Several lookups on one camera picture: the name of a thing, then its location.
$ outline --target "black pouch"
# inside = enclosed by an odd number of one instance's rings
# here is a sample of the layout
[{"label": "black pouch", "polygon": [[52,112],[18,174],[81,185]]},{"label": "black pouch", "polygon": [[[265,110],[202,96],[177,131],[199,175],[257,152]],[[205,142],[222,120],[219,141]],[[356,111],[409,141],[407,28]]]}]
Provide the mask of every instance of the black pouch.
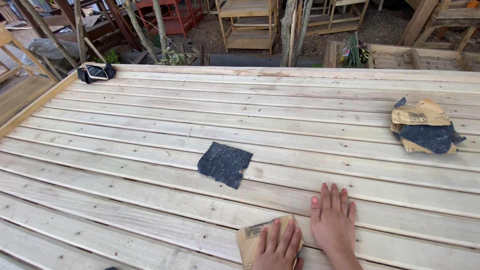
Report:
[{"label": "black pouch", "polygon": [[78,68],[78,79],[82,82],[91,84],[100,80],[109,80],[115,76],[115,71],[111,63],[106,63],[105,67],[85,65],[84,68]]}]

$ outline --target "finger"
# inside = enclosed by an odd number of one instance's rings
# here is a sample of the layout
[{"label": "finger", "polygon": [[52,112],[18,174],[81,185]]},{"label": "finger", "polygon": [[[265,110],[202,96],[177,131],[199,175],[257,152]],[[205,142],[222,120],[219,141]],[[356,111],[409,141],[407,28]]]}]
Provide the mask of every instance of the finger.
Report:
[{"label": "finger", "polygon": [[338,187],[335,183],[332,184],[332,188],[330,189],[330,200],[332,209],[340,211],[340,196],[338,195]]},{"label": "finger", "polygon": [[295,258],[295,254],[299,250],[299,244],[300,244],[300,237],[301,237],[301,232],[300,228],[295,229],[295,232],[293,233],[292,240],[290,241],[290,244],[288,245],[288,249],[285,252],[285,257],[286,258]]},{"label": "finger", "polygon": [[303,259],[299,258],[293,270],[302,270],[302,269],[303,269]]},{"label": "finger", "polygon": [[320,213],[322,212],[322,208],[317,196],[313,196],[310,200],[310,212],[310,222],[320,222]]},{"label": "finger", "polygon": [[322,184],[322,193],[320,194],[320,203],[323,209],[330,209],[330,195],[328,194],[327,183]]},{"label": "finger", "polygon": [[280,239],[280,243],[278,244],[278,247],[276,248],[275,252],[277,252],[281,256],[285,255],[288,245],[290,244],[290,240],[292,239],[292,234],[294,230],[295,230],[295,222],[289,221],[287,224],[287,228],[283,232],[282,239]]},{"label": "finger", "polygon": [[274,220],[272,230],[270,231],[270,238],[268,239],[268,245],[266,251],[268,252],[275,252],[276,244],[278,241],[278,231],[280,228],[280,221]]},{"label": "finger", "polygon": [[348,219],[355,224],[355,212],[356,212],[355,202],[350,203],[350,209],[348,209]]},{"label": "finger", "polygon": [[267,240],[267,229],[262,228],[262,230],[260,231],[260,237],[258,238],[257,250],[255,251],[256,256],[259,256],[265,252],[266,240]]},{"label": "finger", "polygon": [[348,205],[348,194],[347,189],[342,188],[342,192],[340,194],[340,210],[344,216],[347,216],[347,205]]}]

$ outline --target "sandpaper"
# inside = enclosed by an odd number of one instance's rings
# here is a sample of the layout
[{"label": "sandpaper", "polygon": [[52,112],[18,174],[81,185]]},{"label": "sandpaper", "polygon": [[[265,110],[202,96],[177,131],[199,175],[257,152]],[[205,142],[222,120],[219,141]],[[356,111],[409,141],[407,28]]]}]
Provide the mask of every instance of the sandpaper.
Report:
[{"label": "sandpaper", "polygon": [[213,142],[197,164],[198,172],[238,189],[253,154]]},{"label": "sandpaper", "polygon": [[458,151],[455,145],[467,139],[455,131],[448,115],[428,98],[415,105],[405,103],[402,98],[393,107],[390,129],[408,153],[452,154]]},{"label": "sandpaper", "polygon": [[[299,228],[299,225],[295,220],[295,218],[293,217],[293,215],[287,215],[281,218],[277,218],[277,220],[280,221],[280,233],[278,234],[278,242],[280,242],[280,240],[282,239],[283,232],[287,228],[289,221],[294,221],[295,228]],[[266,248],[268,245],[268,239],[270,238],[270,231],[272,230],[272,226],[273,226],[273,221],[269,221],[269,222],[257,224],[254,226],[248,226],[237,231],[237,241],[240,247],[240,255],[241,255],[241,260],[242,260],[244,270],[252,269],[253,259],[255,258],[255,251],[257,249],[258,239],[260,236],[260,230],[262,228],[267,229],[267,243],[265,245],[265,248]],[[300,244],[296,254],[296,258],[298,258],[298,255],[302,247],[303,247],[303,237],[300,238]],[[292,269],[295,267],[295,264],[297,263],[296,258],[295,258],[295,261],[293,262]]]}]

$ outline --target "hand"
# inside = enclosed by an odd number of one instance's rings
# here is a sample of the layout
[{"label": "hand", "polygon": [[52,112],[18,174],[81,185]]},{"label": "hand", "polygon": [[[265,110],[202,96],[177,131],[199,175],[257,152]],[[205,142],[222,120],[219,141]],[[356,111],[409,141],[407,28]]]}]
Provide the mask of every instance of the hand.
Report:
[{"label": "hand", "polygon": [[[295,229],[295,223],[290,221],[277,246],[279,230],[280,221],[274,220],[268,246],[265,249],[267,230],[262,228],[252,270],[292,270],[300,244],[300,229]],[[302,268],[303,260],[299,258],[294,270]]]},{"label": "hand", "polygon": [[336,270],[361,269],[355,257],[355,202],[347,210],[347,190],[342,189],[338,195],[336,184],[328,194],[328,186],[322,184],[321,201],[313,196],[311,199],[312,218],[310,228],[313,238],[330,259]]}]

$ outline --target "tree trunk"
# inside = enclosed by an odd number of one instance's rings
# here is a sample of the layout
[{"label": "tree trunk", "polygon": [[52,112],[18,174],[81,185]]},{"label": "tree trunk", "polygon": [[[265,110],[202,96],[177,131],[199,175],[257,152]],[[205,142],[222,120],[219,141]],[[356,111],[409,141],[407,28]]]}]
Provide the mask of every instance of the tree trunk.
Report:
[{"label": "tree trunk", "polygon": [[162,10],[158,1],[153,1],[153,9],[155,10],[156,22],[158,23],[158,35],[160,36],[160,44],[162,49],[167,49],[167,35],[165,35],[165,26],[163,26]]},{"label": "tree trunk", "polygon": [[148,53],[153,58],[153,61],[155,61],[155,63],[160,63],[160,60],[158,59],[155,52],[153,51],[153,46],[151,41],[145,37],[144,33],[142,32],[142,29],[140,28],[140,25],[138,24],[135,13],[132,10],[132,2],[130,0],[125,0],[123,7],[127,10],[128,16],[130,17],[132,25],[135,28],[135,31],[137,32],[138,37],[142,42],[142,45],[147,49]]},{"label": "tree trunk", "polygon": [[80,54],[80,64],[83,64],[87,62],[87,59],[85,57],[84,26],[82,24],[82,7],[80,6],[80,0],[74,0],[73,7],[75,9],[75,26],[77,29],[78,53]]},{"label": "tree trunk", "polygon": [[53,45],[63,54],[63,56],[68,60],[68,62],[72,65],[72,67],[77,67],[77,61],[68,54],[65,47],[59,42],[58,38],[53,34],[52,30],[48,27],[45,20],[43,20],[42,16],[38,14],[38,12],[33,8],[32,4],[28,0],[20,0],[20,3],[28,10],[28,12],[32,15],[33,19],[35,19],[36,23],[40,25],[43,32],[50,38]]},{"label": "tree trunk", "polygon": [[288,56],[290,54],[290,28],[293,22],[293,11],[297,5],[297,0],[287,0],[285,15],[282,19],[282,63],[281,67],[288,65]]},{"label": "tree trunk", "polygon": [[292,67],[297,66],[297,61],[299,60],[299,56],[302,53],[302,46],[303,40],[305,39],[305,33],[307,33],[307,26],[308,21],[310,20],[310,10],[312,9],[313,0],[307,0],[303,5],[303,18],[301,22],[301,30],[299,33],[299,38],[295,49],[293,50],[293,58],[292,58]]}]

